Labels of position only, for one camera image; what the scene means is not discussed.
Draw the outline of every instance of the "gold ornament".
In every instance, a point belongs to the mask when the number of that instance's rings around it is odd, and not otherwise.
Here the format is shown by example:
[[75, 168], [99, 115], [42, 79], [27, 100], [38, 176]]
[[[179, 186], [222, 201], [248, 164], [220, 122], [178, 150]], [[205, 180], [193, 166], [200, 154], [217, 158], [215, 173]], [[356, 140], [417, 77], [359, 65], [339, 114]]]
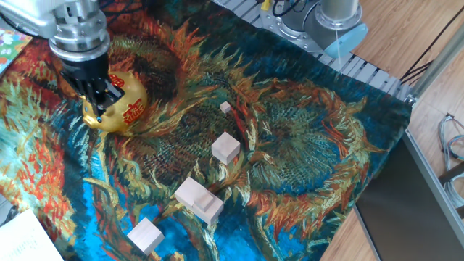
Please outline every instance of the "gold ornament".
[[106, 132], [123, 132], [144, 112], [146, 108], [146, 90], [132, 73], [110, 72], [109, 77], [112, 84], [120, 87], [125, 94], [119, 101], [107, 108], [107, 111], [101, 116], [100, 123], [92, 110], [92, 106], [82, 96], [83, 122], [90, 128], [98, 128]]

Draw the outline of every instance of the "rectangular wooden block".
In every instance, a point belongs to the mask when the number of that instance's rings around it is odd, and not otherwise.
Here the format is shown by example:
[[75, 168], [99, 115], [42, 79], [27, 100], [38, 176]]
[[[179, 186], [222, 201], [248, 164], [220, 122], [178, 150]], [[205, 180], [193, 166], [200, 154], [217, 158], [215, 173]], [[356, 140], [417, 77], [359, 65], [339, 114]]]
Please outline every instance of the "rectangular wooden block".
[[193, 178], [188, 177], [174, 193], [175, 198], [208, 225], [223, 211], [224, 202]]
[[145, 217], [128, 234], [128, 238], [130, 238], [142, 252], [149, 255], [161, 241], [165, 239], [165, 235]]

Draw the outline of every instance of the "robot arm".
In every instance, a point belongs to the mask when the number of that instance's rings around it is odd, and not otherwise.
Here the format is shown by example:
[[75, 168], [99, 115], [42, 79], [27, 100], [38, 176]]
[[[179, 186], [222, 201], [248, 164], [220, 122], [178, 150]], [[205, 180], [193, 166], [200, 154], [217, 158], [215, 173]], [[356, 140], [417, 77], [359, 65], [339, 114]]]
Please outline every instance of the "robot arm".
[[16, 29], [49, 40], [61, 75], [97, 117], [124, 95], [108, 76], [109, 34], [98, 0], [0, 0], [0, 12]]

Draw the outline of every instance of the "white paper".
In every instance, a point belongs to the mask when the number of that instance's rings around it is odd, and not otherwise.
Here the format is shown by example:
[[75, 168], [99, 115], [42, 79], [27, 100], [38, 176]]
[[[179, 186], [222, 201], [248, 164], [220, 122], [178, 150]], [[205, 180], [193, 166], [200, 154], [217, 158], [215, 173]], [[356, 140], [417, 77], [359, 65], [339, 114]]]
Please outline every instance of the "white paper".
[[63, 261], [32, 210], [0, 227], [0, 260]]

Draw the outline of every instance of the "colorful book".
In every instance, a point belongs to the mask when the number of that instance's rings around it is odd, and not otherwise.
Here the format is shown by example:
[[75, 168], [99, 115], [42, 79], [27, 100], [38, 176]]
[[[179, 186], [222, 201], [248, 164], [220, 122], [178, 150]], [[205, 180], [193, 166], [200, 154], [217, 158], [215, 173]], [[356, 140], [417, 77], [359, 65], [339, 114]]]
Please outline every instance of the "colorful book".
[[0, 29], [0, 75], [20, 55], [32, 37], [13, 30]]

